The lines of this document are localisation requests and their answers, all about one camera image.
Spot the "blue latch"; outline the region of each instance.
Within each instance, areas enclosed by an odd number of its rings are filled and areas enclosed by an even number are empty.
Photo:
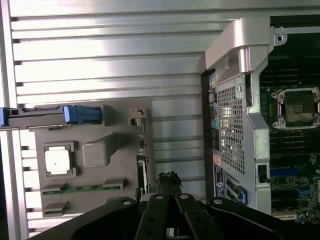
[[[65,122],[69,124],[100,123],[102,120],[100,107],[66,105],[63,106],[63,111]]]
[[[7,127],[9,126],[9,111],[7,107],[0,107],[0,127]]]

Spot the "gray plastic panel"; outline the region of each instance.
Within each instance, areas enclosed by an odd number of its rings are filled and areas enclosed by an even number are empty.
[[[96,125],[73,125],[57,130],[36,129],[36,151],[39,169],[39,181],[41,189],[42,207],[50,204],[67,203],[65,214],[84,213],[104,204],[108,198],[137,197],[138,171],[137,154],[139,154],[139,135],[142,134],[142,127],[130,126],[130,109],[145,109],[147,111],[144,137],[147,143],[147,155],[149,159],[148,178],[150,184],[155,186],[155,165],[153,158],[151,107],[152,103],[147,98],[127,98],[119,100],[75,102],[76,105],[91,107],[102,107],[108,111],[104,117],[110,126],[104,123]],[[101,140],[111,133],[119,135],[121,146],[114,154],[111,154],[110,164],[103,167],[85,167],[82,146],[86,143]],[[77,169],[77,176],[70,178],[66,175],[46,176],[45,147],[64,145],[66,142],[74,142],[71,167]],[[90,156],[86,155],[87,164],[90,164]],[[72,187],[72,191],[61,191],[59,194],[52,193],[64,189],[62,185]],[[118,189],[101,189],[105,187]],[[99,190],[77,187],[101,186]]]

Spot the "connector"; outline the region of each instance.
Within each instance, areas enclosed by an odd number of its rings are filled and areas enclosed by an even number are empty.
[[[102,113],[100,107],[82,105],[63,106],[64,119],[69,124],[101,123]]]
[[[299,174],[298,169],[294,168],[282,168],[282,169],[271,169],[271,177],[280,177],[280,176],[296,176]]]

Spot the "blue pcie slot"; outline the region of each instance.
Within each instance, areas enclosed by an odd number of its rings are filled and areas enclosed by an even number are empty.
[[[296,176],[299,174],[298,169],[288,168],[288,169],[271,169],[271,177],[280,177],[280,176]]]

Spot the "expansion slot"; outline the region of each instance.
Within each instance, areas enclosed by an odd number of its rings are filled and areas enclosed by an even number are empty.
[[[237,200],[236,202],[240,202],[244,205],[248,204],[247,191],[243,187],[241,187],[234,179],[228,176],[226,180],[226,188],[227,190],[229,190],[230,194],[232,194]]]

